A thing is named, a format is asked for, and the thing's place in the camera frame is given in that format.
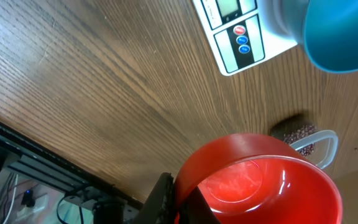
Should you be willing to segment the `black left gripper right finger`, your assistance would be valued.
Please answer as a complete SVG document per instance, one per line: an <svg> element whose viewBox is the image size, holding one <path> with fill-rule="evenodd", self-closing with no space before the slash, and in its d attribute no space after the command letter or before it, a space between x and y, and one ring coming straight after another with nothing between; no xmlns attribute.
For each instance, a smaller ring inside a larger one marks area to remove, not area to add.
<svg viewBox="0 0 358 224"><path fill-rule="evenodd" d="M203 194L195 187L179 209L179 224L220 224Z"/></svg>

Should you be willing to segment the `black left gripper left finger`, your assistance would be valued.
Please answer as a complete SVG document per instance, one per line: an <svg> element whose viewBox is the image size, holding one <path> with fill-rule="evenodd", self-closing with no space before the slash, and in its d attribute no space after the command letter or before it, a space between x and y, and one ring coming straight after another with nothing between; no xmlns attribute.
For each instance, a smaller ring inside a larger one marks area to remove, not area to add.
<svg viewBox="0 0 358 224"><path fill-rule="evenodd" d="M174 184L171 173L164 172L159 177L133 224L174 224L175 210Z"/></svg>

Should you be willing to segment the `orange scoop with blue handle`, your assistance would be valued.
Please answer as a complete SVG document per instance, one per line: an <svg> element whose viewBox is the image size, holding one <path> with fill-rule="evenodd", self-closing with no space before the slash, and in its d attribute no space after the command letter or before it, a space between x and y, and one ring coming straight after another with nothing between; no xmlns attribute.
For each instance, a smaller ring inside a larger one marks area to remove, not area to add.
<svg viewBox="0 0 358 224"><path fill-rule="evenodd" d="M201 194L219 223L341 223L333 180L283 141L230 134L195 151L175 180L175 208Z"/></svg>

